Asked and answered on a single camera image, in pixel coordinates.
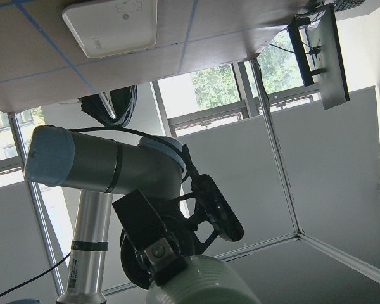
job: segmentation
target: black bag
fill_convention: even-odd
[[[109,116],[98,94],[79,98],[82,111],[106,127],[125,127],[131,121],[137,102],[137,89],[137,85],[133,85],[110,91],[116,119]]]

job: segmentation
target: screw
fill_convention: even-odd
[[[156,244],[152,247],[152,254],[155,258],[161,258],[163,255],[165,255],[166,249],[161,244]]]

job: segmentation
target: blue joint cap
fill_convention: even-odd
[[[166,136],[157,136],[160,139],[163,139],[164,141],[167,141],[168,143],[174,145],[179,151],[182,151],[182,143],[174,138],[166,137]],[[162,152],[166,154],[167,156],[171,157],[174,161],[176,161],[179,166],[184,169],[186,168],[186,165],[184,164],[183,159],[178,155],[174,150],[170,149],[165,144],[162,144],[158,141],[154,141],[153,139],[142,137],[138,144],[139,147],[147,147],[151,149],[155,149],[159,152]]]
[[[74,158],[75,143],[69,131],[47,125],[37,127],[25,164],[25,179],[49,187],[59,186],[69,176]]]

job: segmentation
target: computer monitor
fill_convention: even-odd
[[[328,110],[349,101],[350,98],[334,6],[330,4],[319,8],[313,15],[314,19],[319,18],[321,14],[316,27],[310,26],[305,29],[312,66],[307,60],[298,30],[301,24],[306,25],[307,18],[295,18],[288,30],[304,85],[310,86],[314,82],[319,84],[324,110]]]

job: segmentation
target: wire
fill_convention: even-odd
[[[94,132],[94,131],[120,131],[120,132],[126,132],[126,133],[131,133],[131,134],[143,136],[143,137],[152,139],[154,141],[157,141],[158,143],[164,144],[165,146],[168,146],[170,149],[172,149],[173,151],[175,151],[180,156],[180,158],[182,158],[182,160],[184,161],[184,164],[186,165],[186,174],[185,174],[185,176],[182,179],[182,183],[185,182],[187,180],[187,178],[189,177],[189,170],[188,170],[188,168],[191,168],[192,166],[194,167],[193,163],[191,162],[191,159],[189,159],[189,157],[187,156],[187,154],[185,154],[182,151],[180,151],[179,149],[177,149],[170,142],[168,142],[168,141],[166,141],[166,140],[164,140],[162,138],[159,138],[157,136],[145,133],[145,132],[141,132],[141,131],[137,131],[137,130],[132,130],[132,129],[128,129],[128,128],[121,128],[121,127],[91,127],[91,128],[69,129],[69,131],[70,132],[76,132],[76,133],[80,133],[80,132]]]
[[[17,286],[14,286],[13,288],[10,288],[10,289],[6,290],[5,292],[1,293],[1,294],[0,294],[0,298],[1,298],[2,296],[6,295],[6,294],[8,294],[8,293],[10,293],[10,292],[12,292],[12,291],[14,291],[14,290],[16,290],[16,289],[18,289],[18,288],[24,286],[24,285],[27,285],[27,284],[31,283],[32,281],[34,281],[34,280],[36,280],[36,279],[39,279],[40,277],[46,275],[48,272],[51,272],[51,271],[54,270],[57,266],[61,265],[61,264],[62,264],[62,263],[63,263],[63,262],[69,257],[69,256],[70,256],[70,253],[68,253],[68,254],[67,254],[62,260],[60,260],[57,264],[53,265],[53,266],[52,266],[50,269],[48,269],[47,271],[44,271],[43,273],[41,273],[41,274],[39,274],[39,275],[33,277],[32,279],[29,279],[29,280],[25,281],[24,283],[21,283],[21,284],[19,284],[19,285],[17,285]]]
[[[294,54],[293,51],[290,51],[289,49],[283,49],[282,47],[280,47],[280,46],[276,46],[275,44],[271,44],[271,43],[269,43],[269,46],[274,46],[274,47],[277,48],[277,49],[281,49],[281,50],[283,50],[283,51],[285,51],[285,52],[289,52],[289,53],[293,53],[293,54]]]

